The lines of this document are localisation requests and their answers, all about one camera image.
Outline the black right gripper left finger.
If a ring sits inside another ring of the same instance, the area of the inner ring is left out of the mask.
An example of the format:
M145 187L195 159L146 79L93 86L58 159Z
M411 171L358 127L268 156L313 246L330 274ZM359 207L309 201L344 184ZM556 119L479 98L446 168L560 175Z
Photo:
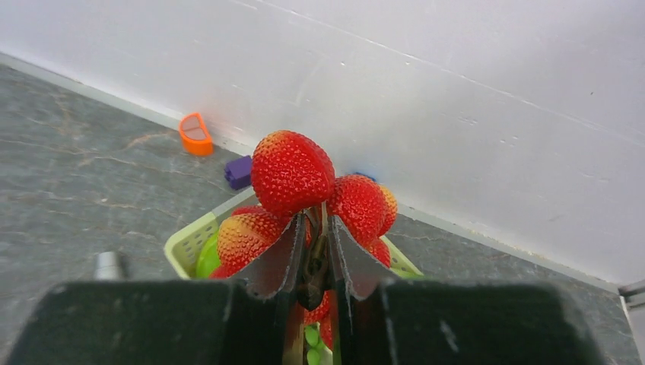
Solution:
M292 293L301 277L306 232L307 218L297 214L272 246L231 279L243 285L250 296L263 300L281 292Z

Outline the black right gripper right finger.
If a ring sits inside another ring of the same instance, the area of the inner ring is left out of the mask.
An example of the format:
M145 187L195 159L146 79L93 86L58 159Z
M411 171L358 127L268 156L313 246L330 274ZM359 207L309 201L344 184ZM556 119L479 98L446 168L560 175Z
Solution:
M335 289L347 298L368 298L382 281L396 281L399 276L375 259L356 242L337 215L328 217L329 264Z

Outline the red strawberry bunch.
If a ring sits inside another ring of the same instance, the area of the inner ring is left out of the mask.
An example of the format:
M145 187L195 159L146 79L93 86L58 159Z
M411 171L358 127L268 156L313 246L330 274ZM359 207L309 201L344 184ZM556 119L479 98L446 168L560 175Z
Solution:
M307 136L279 130L265 136L252 156L252 211L218 228L221 264L208 282L191 289L202 313L199 358L208 363L265 360L299 363L305 311L328 310L335 362L391 364L401 334L414 325L405 313L417 282L382 281L364 300L334 288L329 264L328 217L339 216L356 242L390 270L380 234L389 222L382 189L364 176L339 178L326 152ZM305 256L297 288L270 299L250 296L231 277L259 257L296 217L307 218Z

